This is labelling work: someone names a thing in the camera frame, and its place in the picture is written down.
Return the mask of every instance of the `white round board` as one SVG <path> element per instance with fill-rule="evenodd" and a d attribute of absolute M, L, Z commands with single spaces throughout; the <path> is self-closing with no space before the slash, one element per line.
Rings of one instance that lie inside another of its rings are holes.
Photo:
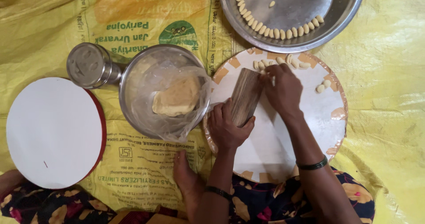
<path fill-rule="evenodd" d="M 310 53 L 293 54 L 302 62 L 311 63 L 307 69 L 295 69 L 293 73 L 303 85 L 300 109 L 323 153 L 330 160 L 338 151 L 346 135 L 348 118 L 347 100 L 343 88 L 332 72 L 320 59 Z M 251 48 L 235 55 L 224 63 L 215 73 L 209 110 L 217 103 L 225 102 L 232 96 L 242 68 L 254 69 L 253 61 L 274 61 L 286 54 L 269 53 L 258 48 Z M 324 80 L 330 80 L 331 86 L 322 93 L 316 87 Z M 282 118 L 270 106 L 267 97 L 261 94 L 254 112 L 255 127 L 249 138 L 238 148 L 233 172 L 259 183 L 280 183 L 291 176 L 295 167 L 295 154 L 288 130 Z M 213 153 L 217 146 L 210 137 L 207 124 L 208 115 L 204 117 L 205 134 Z"/>
<path fill-rule="evenodd" d="M 26 86 L 10 108 L 6 139 L 17 169 L 50 189 L 85 178 L 104 150 L 104 116 L 97 100 L 63 78 Z"/>

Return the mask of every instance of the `bangle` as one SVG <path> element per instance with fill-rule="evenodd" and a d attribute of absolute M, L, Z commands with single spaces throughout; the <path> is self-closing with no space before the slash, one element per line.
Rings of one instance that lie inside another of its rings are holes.
<path fill-rule="evenodd" d="M 225 191 L 221 190 L 220 188 L 216 188 L 213 186 L 206 186 L 204 190 L 205 192 L 212 192 L 212 193 L 219 194 L 220 196 L 226 198 L 228 201 L 232 200 L 232 196 L 226 193 Z"/>
<path fill-rule="evenodd" d="M 323 155 L 323 156 L 325 156 L 325 158 L 322 161 L 320 161 L 316 164 L 300 165 L 299 163 L 297 163 L 297 166 L 298 166 L 299 169 L 302 169 L 302 170 L 316 170 L 316 169 L 322 168 L 328 163 L 328 159 L 327 159 L 326 155 Z"/>

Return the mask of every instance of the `foot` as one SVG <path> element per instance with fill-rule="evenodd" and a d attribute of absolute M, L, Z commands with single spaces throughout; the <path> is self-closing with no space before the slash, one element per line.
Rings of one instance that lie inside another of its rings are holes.
<path fill-rule="evenodd" d="M 0 175 L 0 195 L 25 182 L 25 180 L 24 176 L 16 169 L 3 173 Z"/>
<path fill-rule="evenodd" d="M 190 223 L 194 223 L 196 208 L 204 193 L 205 183 L 190 167 L 186 151 L 174 155 L 174 180 L 182 191 L 186 213 Z"/>

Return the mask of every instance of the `stainless steel bowl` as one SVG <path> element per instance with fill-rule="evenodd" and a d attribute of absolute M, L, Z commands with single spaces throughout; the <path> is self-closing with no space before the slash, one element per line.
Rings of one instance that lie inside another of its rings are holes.
<path fill-rule="evenodd" d="M 187 49 L 177 45 L 159 44 L 149 47 L 136 54 L 136 56 L 130 61 L 130 64 L 123 72 L 119 88 L 120 106 L 124 117 L 139 133 L 155 139 L 161 139 L 161 137 L 159 137 L 155 132 L 147 130 L 138 125 L 136 117 L 131 112 L 131 103 L 136 98 L 140 98 L 138 97 L 137 90 L 139 88 L 139 81 L 146 70 L 149 69 L 152 65 L 160 64 L 165 60 L 172 60 L 173 65 L 177 68 L 183 66 L 198 66 L 202 69 L 205 69 L 202 62 Z M 152 106 L 154 95 L 155 94 L 153 93 L 150 97 L 148 97 L 148 99 L 151 99 L 148 101 L 150 102 L 150 106 Z M 203 112 L 196 117 L 196 121 L 192 129 L 195 128 L 204 117 L 205 113 L 207 112 L 209 103 L 210 101 L 207 100 Z"/>
<path fill-rule="evenodd" d="M 288 30 L 321 15 L 319 27 L 301 37 L 277 40 L 259 35 L 239 13 L 236 0 L 221 0 L 221 6 L 235 31 L 252 45 L 275 53 L 297 53 L 316 48 L 337 36 L 353 19 L 362 0 L 245 0 L 245 8 L 268 28 Z"/>

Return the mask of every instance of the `yellow tarp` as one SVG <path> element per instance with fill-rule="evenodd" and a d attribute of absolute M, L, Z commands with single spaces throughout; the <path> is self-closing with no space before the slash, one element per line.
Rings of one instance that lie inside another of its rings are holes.
<path fill-rule="evenodd" d="M 219 0 L 68 1 L 0 0 L 0 172 L 14 168 L 5 131 L 13 100 L 32 81 L 67 77 L 66 57 L 78 43 L 98 42 L 127 57 L 174 43 L 210 74 L 250 47 L 225 21 Z M 347 138 L 332 165 L 372 193 L 378 224 L 425 223 L 424 9 L 423 0 L 363 0 L 348 27 L 312 51 L 336 73 L 348 99 Z M 182 27 L 184 34 L 173 34 Z M 183 209 L 171 158 L 185 148 L 206 178 L 213 159 L 201 129 L 185 144 L 152 140 L 126 122 L 117 88 L 93 93 L 108 141 L 103 160 L 80 184 L 115 210 Z"/>

